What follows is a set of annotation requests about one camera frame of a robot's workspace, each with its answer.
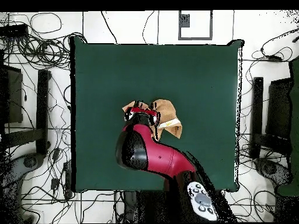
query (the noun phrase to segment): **green tabletop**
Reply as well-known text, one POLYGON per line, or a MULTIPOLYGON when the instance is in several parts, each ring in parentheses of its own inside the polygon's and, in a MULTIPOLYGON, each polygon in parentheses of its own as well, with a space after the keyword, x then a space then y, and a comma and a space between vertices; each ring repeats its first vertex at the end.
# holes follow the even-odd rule
POLYGON ((231 45, 84 44, 75 38, 76 185, 82 190, 161 190, 163 178, 116 163, 133 100, 170 100, 181 120, 180 139, 161 142, 189 151, 217 190, 235 191, 238 50, 231 45))

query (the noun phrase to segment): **black stand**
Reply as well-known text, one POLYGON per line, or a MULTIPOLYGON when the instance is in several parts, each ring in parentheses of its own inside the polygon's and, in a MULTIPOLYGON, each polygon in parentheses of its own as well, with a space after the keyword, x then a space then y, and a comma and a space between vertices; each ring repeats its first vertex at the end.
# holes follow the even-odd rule
POLYGON ((38 71, 36 129, 6 134, 5 120, 8 109, 8 77, 7 66, 0 64, 0 218, 4 223, 32 223, 33 219, 23 220, 21 212, 21 189, 28 172, 38 169, 46 157, 48 142, 48 82, 51 73, 38 71), (7 161, 5 150, 14 146, 36 141, 36 153, 21 156, 7 161))

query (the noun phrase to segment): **black frame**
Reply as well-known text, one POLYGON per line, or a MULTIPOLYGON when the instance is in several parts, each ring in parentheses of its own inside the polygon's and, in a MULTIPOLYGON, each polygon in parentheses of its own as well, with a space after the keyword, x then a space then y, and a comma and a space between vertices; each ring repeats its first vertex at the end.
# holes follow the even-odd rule
POLYGON ((213 11, 210 11, 210 36, 209 37, 182 37, 182 11, 179 10, 179 40, 212 40, 213 39, 213 11))

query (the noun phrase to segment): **controller button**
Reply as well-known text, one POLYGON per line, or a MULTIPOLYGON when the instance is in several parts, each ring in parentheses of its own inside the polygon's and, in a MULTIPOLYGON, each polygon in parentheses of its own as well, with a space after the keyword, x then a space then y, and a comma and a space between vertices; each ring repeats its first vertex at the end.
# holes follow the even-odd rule
POLYGON ((195 201, 198 204, 201 204, 201 205, 206 206, 206 207, 209 207, 211 205, 211 199, 208 196, 206 196, 204 194, 201 194, 201 193, 198 193, 195 196, 195 201))
POLYGON ((202 212, 205 212, 206 211, 206 208, 204 206, 199 206, 199 211, 202 211, 202 212))
POLYGON ((213 210, 211 209, 211 208, 208 208, 208 212, 210 213, 210 214, 214 214, 214 212, 213 212, 213 210))

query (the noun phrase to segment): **black cable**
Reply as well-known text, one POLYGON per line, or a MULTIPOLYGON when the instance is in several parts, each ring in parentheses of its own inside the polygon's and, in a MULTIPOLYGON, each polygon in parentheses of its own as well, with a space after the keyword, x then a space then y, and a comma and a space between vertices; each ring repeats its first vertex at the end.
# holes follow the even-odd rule
POLYGON ((71 104, 71 102, 67 101, 66 98, 65 98, 65 92, 67 91, 67 89, 70 87, 71 85, 68 85, 65 89, 64 89, 64 92, 63 92, 63 99, 65 102, 67 102, 68 104, 71 104))
POLYGON ((148 19, 152 16, 152 14, 153 14, 154 12, 155 12, 155 11, 152 11, 152 13, 147 17, 147 21, 145 22, 145 25, 144 25, 144 28, 143 28, 143 31, 142 31, 142 38, 143 38, 145 44, 146 44, 147 42, 146 42, 145 39, 144 39, 144 30, 145 30, 145 27, 147 26, 148 19))
MULTIPOLYGON (((254 196, 253 196, 253 206, 254 206, 254 209, 255 209, 255 213, 256 213, 256 215, 258 216, 258 218, 262 221, 262 222, 264 222, 264 220, 260 217, 260 215, 258 214, 258 209, 257 209, 257 205, 258 206, 260 206, 259 204, 257 204, 256 203, 256 201, 255 201, 255 198, 256 198, 256 196, 258 195, 258 194, 260 194, 260 193, 269 193, 269 194, 271 194, 272 196, 274 196, 275 198, 276 198, 276 196, 272 193, 272 192, 270 192, 270 191, 267 191, 267 190, 262 190, 262 191, 258 191, 254 196)), ((273 212, 273 210, 271 209, 271 211, 270 210, 267 210, 267 209, 265 209, 266 211, 268 211, 270 214, 274 214, 274 212, 273 212)))
POLYGON ((82 221, 81 221, 81 223, 83 223, 83 221, 84 221, 84 212, 87 211, 88 209, 90 209, 90 208, 95 204, 95 202, 96 202, 96 200, 97 200, 97 198, 98 198, 99 196, 103 196, 103 195, 105 195, 105 196, 111 196, 111 195, 113 195, 113 194, 114 194, 114 193, 112 193, 112 194, 105 194, 105 193, 98 194, 98 195, 96 196, 95 200, 93 201, 93 203, 92 203, 90 206, 88 206, 86 209, 83 210, 83 212, 82 212, 82 221))
POLYGON ((104 14, 103 14, 103 11, 101 11, 100 13, 101 13, 102 16, 103 16, 103 19, 104 19, 104 21, 105 21, 105 23, 106 23, 106 26, 107 26, 107 28, 109 29, 110 33, 112 34, 112 36, 113 36, 113 38, 114 38, 114 40, 115 40, 115 43, 117 44, 116 37, 115 37, 115 35, 112 33, 112 31, 111 31, 111 29, 110 29, 110 27, 109 27, 109 25, 108 25, 108 23, 107 23, 107 20, 106 20, 104 14))
POLYGON ((27 114, 28 119, 29 119, 29 121, 30 121, 30 123, 31 123, 31 126, 32 126, 33 130, 35 131, 35 128, 34 128, 33 123, 32 123, 32 120, 31 120, 31 118, 30 118, 28 112, 26 111, 26 109, 25 109, 23 106, 21 106, 21 105, 17 104, 16 102, 14 102, 13 100, 8 100, 8 101, 9 101, 9 102, 12 102, 13 104, 15 104, 15 105, 17 105, 17 106, 19 106, 20 108, 22 108, 22 109, 25 111, 25 113, 27 114))

